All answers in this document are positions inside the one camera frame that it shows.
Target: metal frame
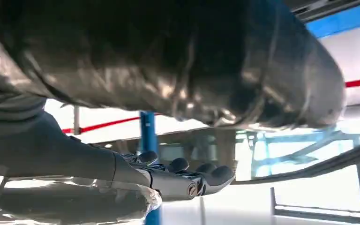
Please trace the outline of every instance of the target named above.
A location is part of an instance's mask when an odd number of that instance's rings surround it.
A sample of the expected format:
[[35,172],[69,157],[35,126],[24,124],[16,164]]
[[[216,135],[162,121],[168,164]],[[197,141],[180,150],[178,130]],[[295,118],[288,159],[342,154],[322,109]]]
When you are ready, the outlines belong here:
[[[351,140],[353,140],[354,147],[360,145],[359,137],[360,137],[360,135],[352,135],[352,138],[350,138]],[[358,181],[359,181],[359,186],[360,186],[360,163],[357,163],[355,165],[357,167]],[[350,217],[350,216],[340,216],[340,215],[331,215],[331,214],[323,214],[323,213],[276,209],[277,206],[284,206],[284,207],[291,206],[291,207],[306,208],[306,209],[333,210],[333,209],[324,209],[324,208],[318,208],[318,207],[301,207],[301,206],[294,206],[294,205],[277,204],[276,199],[275,199],[275,189],[273,187],[271,188],[271,202],[272,202],[272,211],[273,211],[274,216],[287,216],[287,217],[295,217],[295,218],[319,219],[319,220],[327,220],[327,221],[337,221],[337,222],[360,224],[360,217]],[[351,211],[351,210],[336,210],[336,211],[360,213],[360,211]]]

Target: robotic hand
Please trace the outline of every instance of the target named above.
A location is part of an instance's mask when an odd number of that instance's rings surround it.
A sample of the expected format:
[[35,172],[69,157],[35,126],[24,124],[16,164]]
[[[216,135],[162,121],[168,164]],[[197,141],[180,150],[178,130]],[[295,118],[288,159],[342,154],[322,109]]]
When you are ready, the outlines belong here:
[[134,183],[148,185],[158,191],[163,201],[189,200],[195,196],[214,194],[230,184],[235,175],[227,166],[215,167],[203,164],[195,172],[188,171],[189,163],[184,158],[173,160],[168,166],[154,164],[157,155],[148,151],[139,156],[126,154],[116,156],[116,178],[136,178]]

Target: blue stripe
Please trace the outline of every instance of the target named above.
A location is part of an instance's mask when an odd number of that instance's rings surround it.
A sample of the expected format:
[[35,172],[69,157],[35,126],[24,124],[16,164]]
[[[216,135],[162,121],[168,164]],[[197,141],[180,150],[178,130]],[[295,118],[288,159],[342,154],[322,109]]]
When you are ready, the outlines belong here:
[[309,22],[306,26],[317,38],[358,28],[360,27],[360,6]]

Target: screw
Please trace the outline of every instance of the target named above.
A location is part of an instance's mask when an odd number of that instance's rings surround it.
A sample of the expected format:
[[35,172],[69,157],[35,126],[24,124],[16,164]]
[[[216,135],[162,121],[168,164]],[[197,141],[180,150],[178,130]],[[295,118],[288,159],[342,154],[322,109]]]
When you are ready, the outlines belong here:
[[196,195],[196,186],[195,186],[195,184],[191,184],[188,187],[188,195],[190,195],[190,196]]

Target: blue lift post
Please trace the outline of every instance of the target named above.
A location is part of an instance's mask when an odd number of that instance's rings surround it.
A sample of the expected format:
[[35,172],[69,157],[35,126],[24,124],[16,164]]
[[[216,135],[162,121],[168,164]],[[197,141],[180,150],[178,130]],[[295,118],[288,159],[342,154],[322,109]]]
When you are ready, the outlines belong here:
[[[155,120],[153,112],[140,112],[140,128],[142,133],[141,151],[154,151],[158,155],[157,135],[155,134]],[[160,225],[160,209],[151,211],[146,219],[146,225]]]

